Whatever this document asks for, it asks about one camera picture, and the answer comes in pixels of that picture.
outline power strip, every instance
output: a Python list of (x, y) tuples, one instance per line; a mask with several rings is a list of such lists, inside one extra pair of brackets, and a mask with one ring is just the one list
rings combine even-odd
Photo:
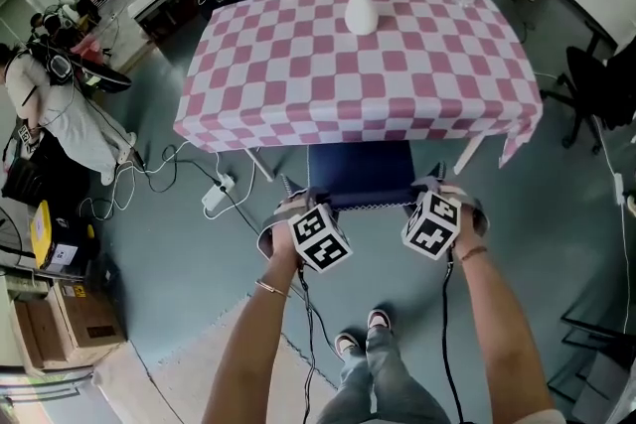
[(201, 198), (201, 203), (208, 212), (212, 212), (216, 207), (218, 207), (223, 201), (223, 198), (226, 197), (226, 193), (229, 193), (236, 184), (235, 180), (228, 174), (221, 175), (221, 183), (224, 188), (226, 188), (225, 192), (221, 191), (219, 186), (214, 185), (210, 188), (206, 195)]

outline white vase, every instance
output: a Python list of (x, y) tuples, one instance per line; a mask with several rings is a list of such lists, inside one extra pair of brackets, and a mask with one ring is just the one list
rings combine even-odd
[(373, 0), (349, 0), (345, 23), (356, 36), (367, 36), (378, 28), (378, 11)]

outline wristband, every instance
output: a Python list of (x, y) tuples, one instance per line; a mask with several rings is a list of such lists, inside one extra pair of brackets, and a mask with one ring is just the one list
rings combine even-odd
[(476, 254), (485, 253), (487, 251), (488, 251), (488, 248), (484, 245), (478, 245), (477, 247), (473, 247), (462, 258), (459, 258), (458, 256), (459, 263), (463, 264), (466, 260), (468, 260), (469, 258), (472, 258)]
[(263, 283), (260, 279), (256, 280), (256, 284), (263, 290), (267, 290), (269, 293), (277, 293), (278, 295), (282, 295), (285, 299), (289, 298), (289, 295), (281, 292), (280, 290), (278, 290), (277, 288), (274, 288), (273, 286), (268, 285), (267, 283)]

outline pink checkered tablecloth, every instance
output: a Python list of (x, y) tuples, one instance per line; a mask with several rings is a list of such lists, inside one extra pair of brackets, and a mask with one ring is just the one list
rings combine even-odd
[(507, 134), (500, 166), (542, 116), (530, 62), (491, 0), (374, 0), (378, 30), (345, 26), (348, 0), (248, 0), (216, 11), (188, 71), (175, 130), (197, 147)]

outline navy blue chair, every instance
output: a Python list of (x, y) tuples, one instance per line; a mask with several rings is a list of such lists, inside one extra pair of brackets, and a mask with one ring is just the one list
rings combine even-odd
[(310, 145), (309, 186), (330, 194), (334, 212), (413, 206), (418, 190), (407, 141)]

